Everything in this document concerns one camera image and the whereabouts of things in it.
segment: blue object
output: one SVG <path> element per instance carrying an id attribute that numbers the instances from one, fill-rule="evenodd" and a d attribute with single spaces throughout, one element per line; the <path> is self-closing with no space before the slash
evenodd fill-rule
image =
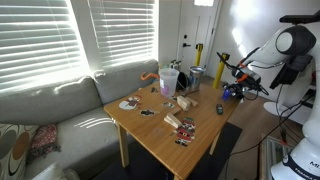
<path id="1" fill-rule="evenodd" d="M 222 99 L 225 100 L 225 101 L 228 100 L 230 94 L 231 94 L 231 91 L 229 89 L 225 89 L 224 92 L 223 92 L 223 95 L 222 95 Z"/>

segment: window blinds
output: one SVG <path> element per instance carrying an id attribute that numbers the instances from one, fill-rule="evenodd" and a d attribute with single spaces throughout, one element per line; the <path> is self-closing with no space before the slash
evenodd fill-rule
<path id="1" fill-rule="evenodd" d="M 0 0 L 0 93 L 84 73 L 86 59 L 69 3 Z"/>
<path id="2" fill-rule="evenodd" d="M 88 0 L 103 67 L 157 59 L 155 0 Z"/>

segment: black mat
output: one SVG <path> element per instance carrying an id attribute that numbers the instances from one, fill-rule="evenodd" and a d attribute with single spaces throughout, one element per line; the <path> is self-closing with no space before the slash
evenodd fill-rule
<path id="1" fill-rule="evenodd" d="M 201 158 L 188 180 L 218 179 L 226 161 L 236 144 L 242 129 L 226 123 L 221 131 L 216 149 L 212 156 L 209 149 Z M 94 180 L 172 180 L 173 174 L 159 163 L 138 142 L 129 146 L 130 165 L 122 168 L 119 160 L 100 173 Z"/>

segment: door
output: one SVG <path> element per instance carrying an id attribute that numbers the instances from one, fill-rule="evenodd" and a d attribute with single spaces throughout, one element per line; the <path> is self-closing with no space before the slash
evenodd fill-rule
<path id="1" fill-rule="evenodd" d="M 220 1 L 214 0 L 213 6 L 208 7 L 195 6 L 194 0 L 182 0 L 177 52 L 182 72 L 189 74 L 189 67 L 195 64 L 196 44 L 203 44 L 200 66 L 205 67 L 208 62 Z"/>

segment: wooden table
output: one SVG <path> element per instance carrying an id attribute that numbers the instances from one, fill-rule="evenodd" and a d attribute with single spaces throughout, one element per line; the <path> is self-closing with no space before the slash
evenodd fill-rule
<path id="1" fill-rule="evenodd" d="M 196 107 L 191 106 L 188 111 L 180 111 L 175 116 L 178 119 L 191 117 L 195 121 L 195 139 L 188 146 L 175 143 L 177 136 L 175 128 L 163 119 L 172 108 L 163 105 L 164 102 L 178 104 L 161 95 L 159 83 L 151 84 L 137 92 L 119 99 L 104 107 L 104 110 L 116 120 L 122 166 L 129 164 L 126 132 L 130 133 L 144 148 L 157 158 L 174 175 L 174 179 L 186 179 L 196 166 L 205 151 L 209 148 L 212 155 L 220 131 L 229 116 L 237 107 L 239 100 L 230 98 L 222 100 L 222 91 L 206 85 L 200 85 L 199 91 L 187 94 L 186 97 L 198 102 Z M 141 97 L 136 110 L 123 110 L 119 104 L 129 97 Z M 216 104 L 222 104 L 223 115 L 216 113 Z M 153 110 L 158 113 L 152 116 L 142 116 L 141 110 Z"/>

